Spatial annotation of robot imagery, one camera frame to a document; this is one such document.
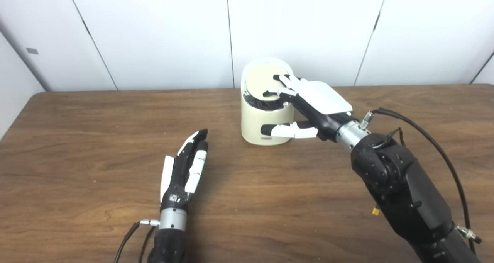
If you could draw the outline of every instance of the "beige lid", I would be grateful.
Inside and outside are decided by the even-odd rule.
[[[284,85],[273,79],[273,75],[285,75],[288,72],[281,66],[271,63],[262,63],[249,71],[245,77],[245,87],[254,98],[263,101],[274,101],[279,99],[279,96],[264,97],[262,94],[276,87],[284,87]]]

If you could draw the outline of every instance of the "wooden table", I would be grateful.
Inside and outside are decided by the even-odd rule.
[[[473,228],[494,260],[494,87],[337,87],[359,117],[383,106],[415,120],[457,167]],[[0,142],[0,261],[109,263],[131,224],[159,218],[166,154],[210,130],[208,161],[188,219],[191,263],[418,262],[332,142],[251,145],[238,89],[40,93]],[[407,146],[462,224],[457,189],[434,148],[401,126]],[[121,262],[136,262],[147,227]]]

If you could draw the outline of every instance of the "black finger segment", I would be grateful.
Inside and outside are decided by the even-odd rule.
[[[269,90],[264,91],[264,93],[262,94],[263,97],[269,97],[273,95],[276,95],[276,93],[269,92]]]
[[[261,126],[261,134],[271,136],[271,131],[276,127],[275,124],[264,124]]]

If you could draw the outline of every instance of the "robotic hand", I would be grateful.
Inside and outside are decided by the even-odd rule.
[[[161,217],[155,234],[150,263],[185,263],[185,225],[188,206],[203,172],[208,154],[208,130],[195,132],[177,156],[164,159],[161,180]]]
[[[331,140],[350,151],[352,169],[362,178],[389,224],[407,240],[424,263],[480,263],[463,237],[480,242],[469,229],[454,224],[451,210],[417,158],[392,134],[371,133],[369,112],[359,123],[352,106],[329,85],[293,75],[275,75],[286,88],[277,94],[307,117],[307,122],[266,124],[269,136]]]

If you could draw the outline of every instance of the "cream cylindrical container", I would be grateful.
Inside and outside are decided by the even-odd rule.
[[[293,122],[293,106],[283,102],[279,96],[264,97],[270,88],[284,87],[273,79],[273,75],[293,75],[290,66],[275,58],[259,58],[248,63],[242,71],[241,111],[242,136],[247,142],[257,145],[277,145],[289,138],[261,134],[263,124]]]

